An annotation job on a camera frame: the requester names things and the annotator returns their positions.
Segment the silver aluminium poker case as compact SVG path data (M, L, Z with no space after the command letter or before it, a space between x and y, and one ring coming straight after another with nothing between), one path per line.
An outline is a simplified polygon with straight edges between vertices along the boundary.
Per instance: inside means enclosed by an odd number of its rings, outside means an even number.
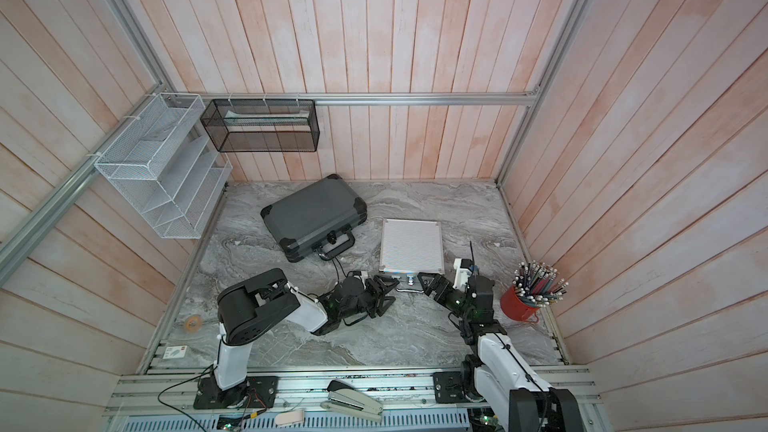
M379 271L399 280L398 292L421 293L419 273L444 274L441 225L436 221L385 218Z

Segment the dark grey poker case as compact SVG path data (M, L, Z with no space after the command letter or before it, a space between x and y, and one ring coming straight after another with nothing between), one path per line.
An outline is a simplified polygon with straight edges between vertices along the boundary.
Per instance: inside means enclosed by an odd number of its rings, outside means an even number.
M353 229L367 220L367 204L341 176L331 174L264 207L260 215L287 260L315 253L331 261L355 245Z

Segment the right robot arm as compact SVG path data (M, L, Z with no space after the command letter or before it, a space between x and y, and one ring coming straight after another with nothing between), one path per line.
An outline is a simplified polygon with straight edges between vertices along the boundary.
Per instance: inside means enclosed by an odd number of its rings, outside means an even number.
M505 431L582 431L575 396L539 376L494 316L494 281L479 274L456 288L439 273L418 275L423 293L445 307L472 353L462 363L464 394L484 399Z

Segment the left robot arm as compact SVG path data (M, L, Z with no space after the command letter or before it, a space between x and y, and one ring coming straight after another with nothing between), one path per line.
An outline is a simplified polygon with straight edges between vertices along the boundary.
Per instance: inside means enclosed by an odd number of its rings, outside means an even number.
M213 378L228 391L246 380L252 343L284 320L313 335L326 335L340 324L354 325L383 316L395 302L390 292L399 280L359 271L347 274L317 297L305 294L273 268L222 291L218 298L219 343Z

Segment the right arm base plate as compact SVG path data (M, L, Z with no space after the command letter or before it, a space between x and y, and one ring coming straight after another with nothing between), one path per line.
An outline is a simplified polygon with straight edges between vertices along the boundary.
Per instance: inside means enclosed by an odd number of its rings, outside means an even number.
M478 401L469 379L459 371L435 372L432 375L434 397L438 404L457 404Z

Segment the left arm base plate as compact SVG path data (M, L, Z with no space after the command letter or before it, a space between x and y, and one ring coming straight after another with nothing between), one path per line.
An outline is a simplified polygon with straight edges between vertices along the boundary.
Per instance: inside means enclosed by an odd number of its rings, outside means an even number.
M193 408L196 410L256 407L269 409L274 406L278 390L277 376L247 376L234 387L221 389L213 375L198 382Z

